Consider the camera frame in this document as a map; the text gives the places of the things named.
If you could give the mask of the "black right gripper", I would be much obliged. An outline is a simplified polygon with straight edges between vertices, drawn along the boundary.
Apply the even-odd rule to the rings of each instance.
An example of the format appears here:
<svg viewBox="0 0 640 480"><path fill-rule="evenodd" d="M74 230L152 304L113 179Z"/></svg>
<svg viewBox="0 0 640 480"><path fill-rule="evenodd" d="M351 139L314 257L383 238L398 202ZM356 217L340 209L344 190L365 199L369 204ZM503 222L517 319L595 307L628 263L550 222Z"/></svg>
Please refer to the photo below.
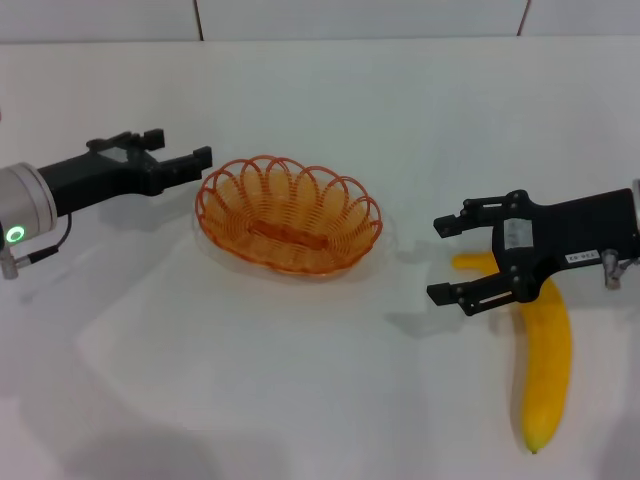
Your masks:
<svg viewBox="0 0 640 480"><path fill-rule="evenodd" d="M525 191L469 198L458 216L436 218L433 226L441 238L493 227L493 255L502 273L426 288L437 306L458 305L467 316L532 302L552 275L587 266L600 265L605 287L617 290L638 260L637 212L629 188L553 205L536 204Z"/></svg>

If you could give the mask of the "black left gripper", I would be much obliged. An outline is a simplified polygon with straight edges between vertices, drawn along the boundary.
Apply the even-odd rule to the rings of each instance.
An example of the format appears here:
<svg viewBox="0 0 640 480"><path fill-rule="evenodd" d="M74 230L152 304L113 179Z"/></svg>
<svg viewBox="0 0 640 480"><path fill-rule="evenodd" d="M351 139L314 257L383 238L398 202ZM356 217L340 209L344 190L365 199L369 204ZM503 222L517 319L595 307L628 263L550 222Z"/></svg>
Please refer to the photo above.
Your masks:
<svg viewBox="0 0 640 480"><path fill-rule="evenodd" d="M53 196L57 215L79 211L114 197L156 196L164 189L200 180L212 167L209 146L191 154L158 162L150 155L165 147L164 131L124 132L87 143L87 152L38 172Z"/></svg>

